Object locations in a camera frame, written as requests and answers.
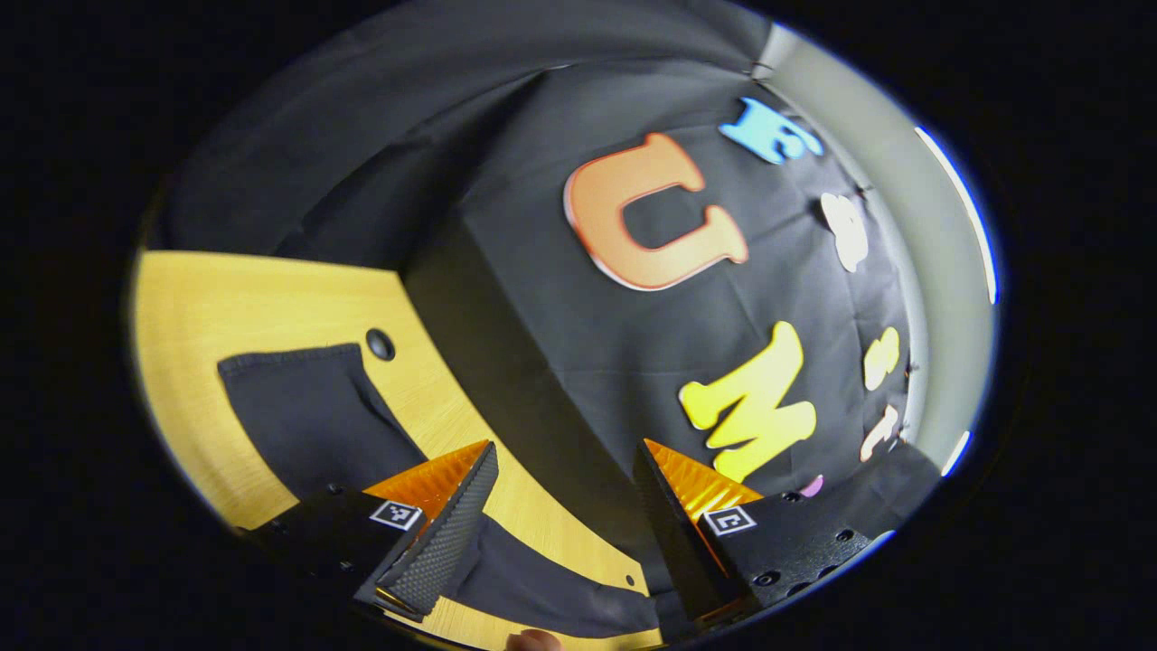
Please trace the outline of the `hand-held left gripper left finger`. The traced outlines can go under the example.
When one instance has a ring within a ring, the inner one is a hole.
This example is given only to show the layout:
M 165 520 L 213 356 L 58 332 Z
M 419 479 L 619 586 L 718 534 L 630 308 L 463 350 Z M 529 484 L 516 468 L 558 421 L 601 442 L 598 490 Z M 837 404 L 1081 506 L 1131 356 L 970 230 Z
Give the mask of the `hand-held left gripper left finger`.
M 498 475 L 495 445 L 478 441 L 363 490 L 329 486 L 239 534 L 339 602 L 419 623 L 474 543 Z

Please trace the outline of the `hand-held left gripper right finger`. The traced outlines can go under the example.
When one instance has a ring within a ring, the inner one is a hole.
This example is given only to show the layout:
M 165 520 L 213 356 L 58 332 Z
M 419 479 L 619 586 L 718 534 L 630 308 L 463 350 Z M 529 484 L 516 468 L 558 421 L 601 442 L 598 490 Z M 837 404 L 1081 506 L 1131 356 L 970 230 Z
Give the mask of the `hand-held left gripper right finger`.
M 701 630 L 776 609 L 874 541 L 815 497 L 765 497 L 656 441 L 640 442 L 633 478 L 683 611 Z

